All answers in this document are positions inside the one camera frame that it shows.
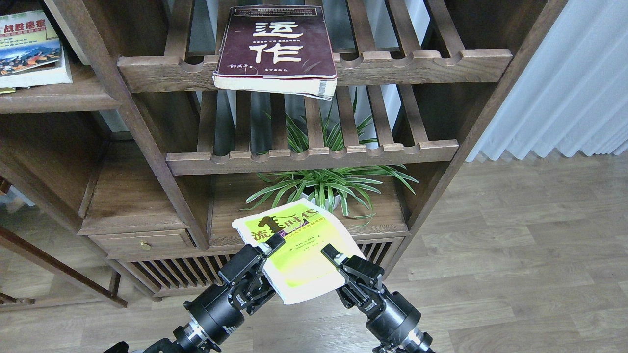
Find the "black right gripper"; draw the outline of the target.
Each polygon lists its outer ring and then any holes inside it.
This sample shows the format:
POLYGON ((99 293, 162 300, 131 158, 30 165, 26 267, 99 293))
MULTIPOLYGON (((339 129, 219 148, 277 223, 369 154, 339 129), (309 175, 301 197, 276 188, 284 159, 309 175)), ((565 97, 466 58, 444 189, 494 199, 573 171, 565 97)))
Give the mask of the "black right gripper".
POLYGON ((347 284, 336 289, 343 305, 356 306, 367 315, 366 327, 380 342, 373 353, 433 352, 432 337, 418 327, 421 313, 401 293, 390 293, 384 287, 381 266, 359 255, 341 254, 332 244, 327 244, 321 254, 345 278, 347 284))

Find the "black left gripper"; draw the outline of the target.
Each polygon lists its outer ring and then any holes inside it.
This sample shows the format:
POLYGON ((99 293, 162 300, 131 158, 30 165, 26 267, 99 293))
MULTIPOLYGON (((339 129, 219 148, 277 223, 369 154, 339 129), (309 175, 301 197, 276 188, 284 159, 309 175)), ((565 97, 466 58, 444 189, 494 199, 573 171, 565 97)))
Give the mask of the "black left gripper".
POLYGON ((190 322, 174 331, 182 351, 220 351, 220 344, 243 324, 242 310, 252 315, 275 295, 265 277, 245 278, 255 275, 283 244, 285 239, 278 234, 256 247, 245 244, 218 271, 224 285, 213 284, 193 301, 184 302, 190 322))

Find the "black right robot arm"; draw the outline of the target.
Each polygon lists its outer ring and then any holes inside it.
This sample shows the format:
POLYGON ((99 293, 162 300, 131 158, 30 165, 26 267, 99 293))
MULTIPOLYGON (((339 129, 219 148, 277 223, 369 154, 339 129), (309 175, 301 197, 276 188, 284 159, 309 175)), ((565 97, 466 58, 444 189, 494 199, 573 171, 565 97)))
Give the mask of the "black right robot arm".
POLYGON ((418 327, 421 313, 383 285, 384 269, 358 255, 348 257, 327 244, 321 253, 337 268, 345 283, 336 292, 345 306, 356 306, 366 327, 380 342, 374 353, 431 353, 432 338, 418 327))

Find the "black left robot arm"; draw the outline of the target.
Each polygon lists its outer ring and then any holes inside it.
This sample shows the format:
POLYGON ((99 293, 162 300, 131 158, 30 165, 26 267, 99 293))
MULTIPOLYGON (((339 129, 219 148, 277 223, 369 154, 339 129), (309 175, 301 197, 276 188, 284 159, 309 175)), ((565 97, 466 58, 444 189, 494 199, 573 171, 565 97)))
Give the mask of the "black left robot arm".
POLYGON ((218 272, 223 284, 213 284, 192 302, 184 302, 190 322, 174 330, 175 341, 161 339, 146 353, 220 352, 222 344, 244 322, 245 310, 252 315, 274 294, 273 286, 262 272, 266 260, 285 240, 274 234, 265 243, 245 245, 218 272))

